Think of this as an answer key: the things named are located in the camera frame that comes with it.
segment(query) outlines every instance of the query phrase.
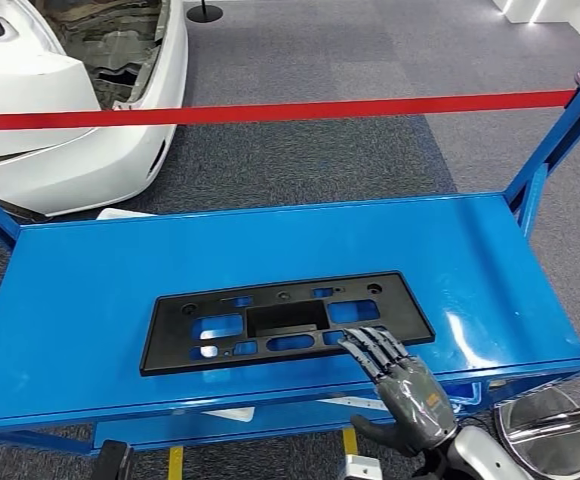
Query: red stanchion rope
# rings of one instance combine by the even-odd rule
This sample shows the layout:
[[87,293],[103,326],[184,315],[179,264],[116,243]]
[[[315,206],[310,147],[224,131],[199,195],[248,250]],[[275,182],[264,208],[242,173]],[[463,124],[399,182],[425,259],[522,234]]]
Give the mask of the red stanchion rope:
[[562,107],[573,93],[573,90],[555,90],[278,105],[234,105],[153,110],[105,110],[96,112],[5,113],[0,114],[0,130],[280,122],[345,117]]

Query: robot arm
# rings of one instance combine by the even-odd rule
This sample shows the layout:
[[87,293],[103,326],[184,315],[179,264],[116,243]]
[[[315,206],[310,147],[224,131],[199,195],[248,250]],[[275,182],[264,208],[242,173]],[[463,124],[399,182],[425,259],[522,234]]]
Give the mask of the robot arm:
[[393,425],[377,425],[362,416],[351,422],[361,435],[414,456],[424,452],[420,480],[528,480],[503,447],[484,430],[461,428],[443,388],[426,364],[408,355],[387,331],[344,330],[339,343],[375,385],[394,417]]

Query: robot finger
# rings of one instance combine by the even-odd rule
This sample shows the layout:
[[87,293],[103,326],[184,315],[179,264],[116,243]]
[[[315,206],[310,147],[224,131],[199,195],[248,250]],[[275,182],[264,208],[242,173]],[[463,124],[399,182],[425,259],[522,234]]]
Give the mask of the robot finger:
[[381,335],[375,328],[361,327],[361,331],[381,347],[390,358],[391,364],[396,363],[402,356],[392,342]]
[[347,350],[350,355],[354,357],[355,360],[361,365],[361,368],[365,372],[366,375],[370,377],[375,383],[379,381],[380,378],[384,376],[384,373],[379,369],[375,362],[368,358],[365,353],[362,352],[360,348],[349,341],[349,340],[339,340],[339,345]]
[[361,330],[357,328],[344,328],[344,335],[349,340],[352,340],[359,345],[362,350],[367,351],[370,357],[377,362],[381,370],[385,370],[393,363],[384,353],[381,347],[377,345],[375,340],[371,339]]
[[399,356],[399,357],[408,357],[408,356],[410,356],[408,353],[408,350],[405,350],[405,347],[404,347],[402,343],[401,343],[399,340],[394,338],[389,331],[387,331],[387,330],[378,330],[378,331],[379,332],[379,335],[381,335],[382,337],[385,338],[390,345],[394,347],[395,350],[399,352]]

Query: black stanchion base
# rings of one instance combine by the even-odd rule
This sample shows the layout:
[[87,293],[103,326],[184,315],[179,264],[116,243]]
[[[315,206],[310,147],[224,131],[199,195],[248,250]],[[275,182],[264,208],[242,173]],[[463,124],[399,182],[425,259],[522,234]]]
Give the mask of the black stanchion base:
[[215,20],[218,20],[224,16],[224,11],[219,7],[214,5],[206,5],[205,11],[203,11],[203,7],[197,5],[188,10],[188,20],[196,23],[210,23]]

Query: blue metal cart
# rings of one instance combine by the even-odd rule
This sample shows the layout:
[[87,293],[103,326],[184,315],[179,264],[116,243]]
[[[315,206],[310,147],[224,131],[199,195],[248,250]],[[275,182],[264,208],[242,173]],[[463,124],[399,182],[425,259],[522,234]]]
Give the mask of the blue metal cart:
[[[528,243],[578,140],[580,92],[503,192],[26,226],[0,209],[0,443],[87,455],[328,430],[351,408],[315,400],[373,394],[346,355],[142,377],[168,294],[400,271],[436,332],[410,350],[473,400],[462,413],[580,375],[580,339]],[[201,414],[243,406],[252,421]],[[89,442],[33,431],[88,422]]]

